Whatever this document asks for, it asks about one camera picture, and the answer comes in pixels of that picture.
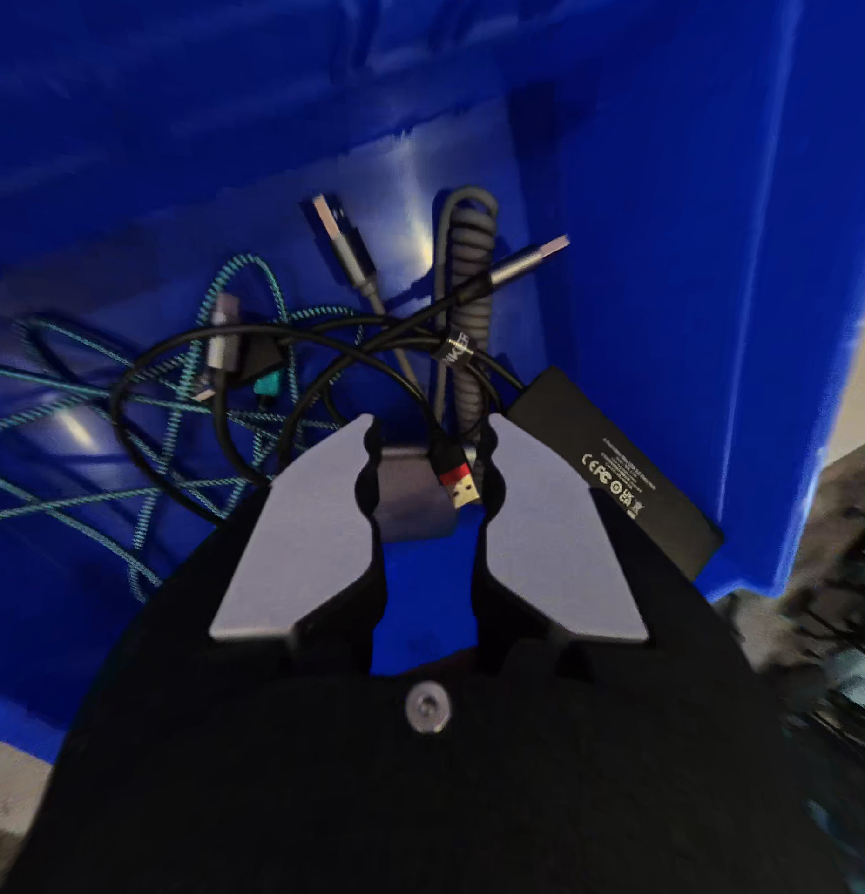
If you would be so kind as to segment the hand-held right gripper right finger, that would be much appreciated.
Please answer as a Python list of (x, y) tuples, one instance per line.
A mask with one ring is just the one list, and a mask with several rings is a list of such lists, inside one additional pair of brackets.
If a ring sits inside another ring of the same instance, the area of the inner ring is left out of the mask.
[(500, 671), (521, 643), (542, 646), (556, 664), (579, 643), (647, 644), (649, 630), (583, 476), (497, 413), (483, 425), (479, 456), (478, 667)]

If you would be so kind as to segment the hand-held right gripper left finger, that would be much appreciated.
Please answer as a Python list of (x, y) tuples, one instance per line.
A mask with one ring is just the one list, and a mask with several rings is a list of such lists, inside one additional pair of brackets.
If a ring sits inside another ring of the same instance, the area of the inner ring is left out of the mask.
[(380, 425), (363, 414), (274, 479), (209, 634), (218, 643), (282, 641), (297, 664), (342, 650), (368, 674), (387, 605)]

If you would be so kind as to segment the large dark grey hub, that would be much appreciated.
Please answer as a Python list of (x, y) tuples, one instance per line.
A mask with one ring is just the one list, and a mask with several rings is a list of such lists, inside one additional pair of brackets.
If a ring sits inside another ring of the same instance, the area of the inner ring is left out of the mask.
[(688, 580), (723, 544), (721, 530), (555, 366), (519, 394), (507, 418), (609, 493)]

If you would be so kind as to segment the small grey usb hub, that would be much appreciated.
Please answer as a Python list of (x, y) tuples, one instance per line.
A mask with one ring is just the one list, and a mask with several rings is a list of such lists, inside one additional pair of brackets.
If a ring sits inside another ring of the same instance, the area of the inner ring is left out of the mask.
[(442, 539), (459, 514), (420, 445), (387, 445), (378, 468), (379, 501), (373, 513), (383, 543)]

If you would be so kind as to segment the blue plastic bin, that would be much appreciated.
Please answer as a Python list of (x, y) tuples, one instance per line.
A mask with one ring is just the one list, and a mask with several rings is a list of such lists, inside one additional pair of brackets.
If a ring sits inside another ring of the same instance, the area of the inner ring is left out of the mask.
[(865, 314), (865, 2), (0, 2), (0, 741), (47, 762), (127, 623), (252, 491), (202, 343), (352, 325), (312, 198), (390, 314), (445, 197), (494, 256), (488, 354), (572, 378), (724, 535), (697, 583), (780, 594)]

